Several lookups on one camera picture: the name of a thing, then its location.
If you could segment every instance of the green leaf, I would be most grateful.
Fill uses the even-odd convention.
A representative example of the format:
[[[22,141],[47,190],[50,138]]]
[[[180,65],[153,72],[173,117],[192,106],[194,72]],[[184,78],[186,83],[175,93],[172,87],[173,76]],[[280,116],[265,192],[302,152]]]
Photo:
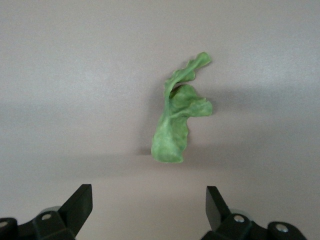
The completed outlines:
[[[189,117],[210,116],[212,104],[199,97],[195,89],[187,84],[176,88],[177,83],[195,79],[195,69],[210,63],[206,52],[190,60],[184,69],[174,71],[164,83],[164,110],[158,121],[152,138],[151,154],[154,159],[163,163],[181,163],[182,152],[187,147]]]

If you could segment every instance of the black metal bracket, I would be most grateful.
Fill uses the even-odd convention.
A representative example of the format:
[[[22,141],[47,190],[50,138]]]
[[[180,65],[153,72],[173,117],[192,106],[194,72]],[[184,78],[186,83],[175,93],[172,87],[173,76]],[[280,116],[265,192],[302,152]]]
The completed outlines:
[[[22,225],[0,218],[0,240],[74,240],[92,208],[92,186],[83,184],[58,211],[42,212]]]
[[[205,212],[212,231],[201,240],[307,240],[289,223],[273,221],[265,229],[243,214],[231,213],[215,186],[206,189]]]

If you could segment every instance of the silver bolt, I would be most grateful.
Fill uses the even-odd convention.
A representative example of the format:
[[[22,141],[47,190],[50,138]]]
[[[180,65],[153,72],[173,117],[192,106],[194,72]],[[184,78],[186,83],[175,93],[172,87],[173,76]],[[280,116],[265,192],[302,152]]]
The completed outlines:
[[[279,231],[279,232],[282,232],[282,233],[287,233],[289,231],[289,229],[283,225],[283,224],[277,224],[275,225],[275,228]]]
[[[244,223],[245,219],[240,215],[235,215],[233,218],[237,223]]]
[[[51,218],[51,214],[45,214],[45,215],[43,215],[42,217],[41,217],[41,219],[42,220],[47,220],[47,219],[49,219],[49,218]]]
[[[5,226],[7,226],[7,225],[8,225],[8,223],[6,221],[0,222],[0,228],[3,228]]]

